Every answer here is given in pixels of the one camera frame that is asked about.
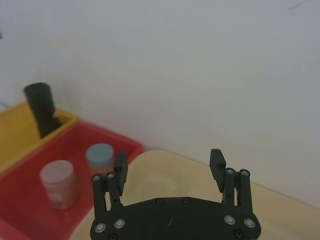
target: table surface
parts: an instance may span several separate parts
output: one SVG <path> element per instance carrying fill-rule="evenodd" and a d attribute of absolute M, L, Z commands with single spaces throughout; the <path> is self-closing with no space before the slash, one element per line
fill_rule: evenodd
<path fill-rule="evenodd" d="M 319 210 L 256 184 L 251 184 L 251 191 L 253 211 L 262 228 L 259 240 L 320 239 Z M 185 196 L 215 202 L 222 199 L 208 165 L 153 150 L 142 153 L 129 166 L 121 201 L 126 206 L 158 197 Z M 91 209 L 70 240 L 90 240 L 93 219 Z"/>

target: black cylinder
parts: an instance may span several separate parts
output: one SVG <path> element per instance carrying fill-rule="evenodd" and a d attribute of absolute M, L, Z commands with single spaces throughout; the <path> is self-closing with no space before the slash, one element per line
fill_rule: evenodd
<path fill-rule="evenodd" d="M 50 86 L 43 82 L 24 88 L 24 94 L 34 115 L 40 137 L 44 138 L 62 124 L 56 116 Z"/>

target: white wall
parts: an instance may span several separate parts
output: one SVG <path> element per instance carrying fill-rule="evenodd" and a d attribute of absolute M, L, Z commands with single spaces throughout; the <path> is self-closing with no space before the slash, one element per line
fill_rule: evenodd
<path fill-rule="evenodd" d="M 0 1 L 0 101 L 47 82 L 86 120 L 206 164 L 220 148 L 320 208 L 319 1 Z"/>

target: yellow bin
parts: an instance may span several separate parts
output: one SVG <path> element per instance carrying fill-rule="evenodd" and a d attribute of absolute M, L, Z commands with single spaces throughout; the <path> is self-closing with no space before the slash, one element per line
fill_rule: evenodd
<path fill-rule="evenodd" d="M 69 112 L 61 109 L 56 112 L 62 126 L 42 139 L 26 102 L 0 112 L 0 174 L 78 121 Z"/>

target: pink cylinder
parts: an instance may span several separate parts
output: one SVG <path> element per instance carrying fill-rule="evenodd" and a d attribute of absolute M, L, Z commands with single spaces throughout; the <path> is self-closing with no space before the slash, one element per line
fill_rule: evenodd
<path fill-rule="evenodd" d="M 71 208 L 77 199 L 74 166 L 66 160 L 53 161 L 44 166 L 40 172 L 51 204 L 59 210 Z"/>

